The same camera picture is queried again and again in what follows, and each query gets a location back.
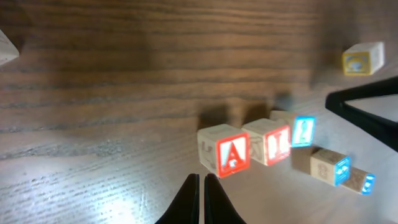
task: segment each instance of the alphabet block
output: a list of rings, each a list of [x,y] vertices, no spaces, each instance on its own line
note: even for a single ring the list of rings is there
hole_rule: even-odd
[[[7,63],[15,58],[18,58],[19,52],[0,30],[0,65]]]
[[[219,178],[250,167],[249,134],[228,124],[198,131],[199,160]]]
[[[372,192],[375,175],[366,171],[351,167],[349,179],[342,183],[342,186],[362,195],[369,195]]]
[[[242,127],[250,135],[250,156],[266,166],[290,155],[290,128],[284,122],[259,119]]]
[[[341,153],[321,149],[311,156],[311,176],[333,186],[349,179],[351,159]]]
[[[298,116],[287,111],[271,111],[270,119],[274,121],[285,121],[292,132],[292,147],[307,147],[312,145],[315,132],[315,117]]]
[[[343,53],[345,75],[372,75],[384,65],[384,43],[361,43]]]

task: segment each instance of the wooden table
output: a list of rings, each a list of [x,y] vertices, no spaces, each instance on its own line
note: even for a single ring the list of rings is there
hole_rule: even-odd
[[[271,108],[318,116],[315,143],[377,176],[371,196],[306,174],[310,149],[221,180],[248,223],[397,222],[398,155],[324,109],[393,77],[398,2],[2,0],[21,57],[0,68],[0,223],[154,223],[200,165],[196,130]],[[342,50],[384,41],[373,77]]]

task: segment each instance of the toy block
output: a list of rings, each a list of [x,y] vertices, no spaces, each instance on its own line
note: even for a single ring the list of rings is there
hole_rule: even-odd
[[[384,43],[362,43],[343,53],[345,75],[372,75],[384,65]]]
[[[0,65],[5,64],[15,58],[18,58],[19,52],[0,30]]]
[[[341,153],[321,149],[311,156],[311,176],[333,186],[349,179],[351,159]]]
[[[290,155],[290,128],[284,122],[258,119],[243,125],[250,135],[250,156],[266,166]]]
[[[249,134],[228,124],[198,131],[199,160],[219,178],[250,166]]]
[[[342,183],[342,186],[362,195],[369,195],[372,192],[375,175],[366,171],[351,167],[349,179]]]
[[[290,126],[292,147],[307,147],[312,145],[315,132],[315,117],[299,116],[288,111],[271,111],[270,119],[283,120]]]

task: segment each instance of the letter on block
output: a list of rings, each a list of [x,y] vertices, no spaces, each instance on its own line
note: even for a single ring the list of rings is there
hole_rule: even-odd
[[[250,167],[249,134],[228,124],[198,131],[199,160],[219,178]]]
[[[349,179],[342,186],[359,194],[369,195],[372,192],[376,177],[355,167],[351,167]]]
[[[343,53],[345,75],[372,75],[384,65],[384,43],[361,43]]]
[[[0,65],[7,63],[15,58],[18,58],[19,52],[0,30]]]
[[[348,156],[321,149],[311,156],[311,176],[337,186],[349,179],[350,164]]]
[[[290,155],[290,128],[284,122],[259,119],[242,127],[250,135],[250,156],[266,166]]]
[[[298,116],[287,111],[271,111],[270,119],[283,120],[290,126],[292,132],[292,147],[307,147],[312,145],[315,132],[315,117]]]

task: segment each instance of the white object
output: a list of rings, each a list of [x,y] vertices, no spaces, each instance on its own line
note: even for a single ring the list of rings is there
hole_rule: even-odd
[[[7,36],[0,30],[0,65],[19,57],[17,48]]]
[[[373,75],[384,65],[384,43],[361,43],[343,53],[345,75]]]

